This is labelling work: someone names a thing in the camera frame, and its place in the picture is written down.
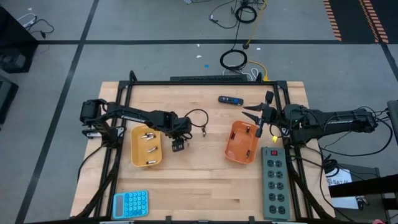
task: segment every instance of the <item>gray power strip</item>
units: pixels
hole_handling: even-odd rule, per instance
[[[285,149],[262,147],[262,197],[265,220],[289,220]]]

